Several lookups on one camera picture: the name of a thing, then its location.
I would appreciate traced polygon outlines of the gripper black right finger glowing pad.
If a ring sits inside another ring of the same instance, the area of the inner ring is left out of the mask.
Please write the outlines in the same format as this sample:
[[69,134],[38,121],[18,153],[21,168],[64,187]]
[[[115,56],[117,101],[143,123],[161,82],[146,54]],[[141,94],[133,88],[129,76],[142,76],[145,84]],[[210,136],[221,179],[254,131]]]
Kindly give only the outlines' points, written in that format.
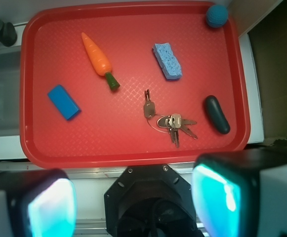
[[287,237],[287,149],[203,154],[192,200],[211,237]]

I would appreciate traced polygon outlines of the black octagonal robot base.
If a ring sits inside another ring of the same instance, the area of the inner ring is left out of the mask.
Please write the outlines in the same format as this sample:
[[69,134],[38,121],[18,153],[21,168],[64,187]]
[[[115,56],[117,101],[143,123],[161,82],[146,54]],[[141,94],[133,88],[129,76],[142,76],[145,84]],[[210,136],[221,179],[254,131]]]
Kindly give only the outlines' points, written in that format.
[[129,166],[104,194],[113,237],[202,237],[191,185],[168,165]]

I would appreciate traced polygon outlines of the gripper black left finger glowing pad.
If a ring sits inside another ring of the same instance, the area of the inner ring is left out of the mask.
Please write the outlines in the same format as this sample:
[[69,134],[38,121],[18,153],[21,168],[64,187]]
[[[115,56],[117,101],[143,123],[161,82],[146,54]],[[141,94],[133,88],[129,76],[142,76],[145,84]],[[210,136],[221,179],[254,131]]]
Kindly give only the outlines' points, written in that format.
[[60,169],[0,172],[0,237],[72,237],[73,182]]

